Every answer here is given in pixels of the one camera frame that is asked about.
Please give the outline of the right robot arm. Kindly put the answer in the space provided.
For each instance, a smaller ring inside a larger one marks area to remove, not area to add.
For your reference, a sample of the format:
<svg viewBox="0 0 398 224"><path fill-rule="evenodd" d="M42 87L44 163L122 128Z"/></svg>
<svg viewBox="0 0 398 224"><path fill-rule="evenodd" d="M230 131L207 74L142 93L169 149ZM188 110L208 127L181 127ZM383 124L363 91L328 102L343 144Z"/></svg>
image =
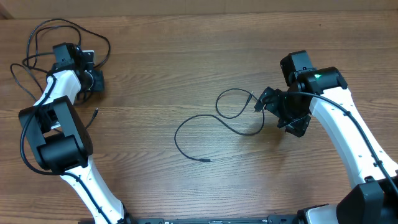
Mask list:
<svg viewBox="0 0 398 224"><path fill-rule="evenodd" d="M351 191L336 205L315 205L268 223L397 223L397 163L379 145L335 67L315 68L304 50L280 61L287 91L267 87L255 105L302 137L311 118L327 132L345 166Z"/></svg>

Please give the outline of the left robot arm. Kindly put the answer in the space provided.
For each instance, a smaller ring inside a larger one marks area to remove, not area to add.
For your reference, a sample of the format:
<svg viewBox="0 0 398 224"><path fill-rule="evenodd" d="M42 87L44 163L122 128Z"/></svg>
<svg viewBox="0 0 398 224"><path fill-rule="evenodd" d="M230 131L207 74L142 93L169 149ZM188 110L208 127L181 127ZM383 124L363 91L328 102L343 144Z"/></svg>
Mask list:
<svg viewBox="0 0 398 224"><path fill-rule="evenodd" d="M93 143L73 105L80 94L104 91L95 53L72 43L55 45L53 52L56 62L46 76L46 89L33 106L19 112L20 151L28 142L40 169L28 167L67 182L91 212L93 223L134 223L98 172Z"/></svg>

